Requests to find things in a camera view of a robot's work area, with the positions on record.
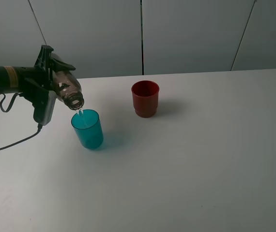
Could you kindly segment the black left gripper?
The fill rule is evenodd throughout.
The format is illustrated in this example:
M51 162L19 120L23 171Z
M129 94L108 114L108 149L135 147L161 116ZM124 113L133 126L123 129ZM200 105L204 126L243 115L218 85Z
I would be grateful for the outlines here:
M52 87L52 72L75 71L76 68L58 59L52 58L54 49L49 45L42 45L37 60L32 67L20 67L19 89L22 96L33 106L53 106L56 93Z

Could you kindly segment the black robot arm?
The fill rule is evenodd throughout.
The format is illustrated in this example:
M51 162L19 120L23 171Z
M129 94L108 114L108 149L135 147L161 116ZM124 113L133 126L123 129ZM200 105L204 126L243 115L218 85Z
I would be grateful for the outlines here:
M49 92L60 99L81 90L71 71L73 65L63 62L49 45L42 45L32 67L0 66L0 94L19 93L35 102Z

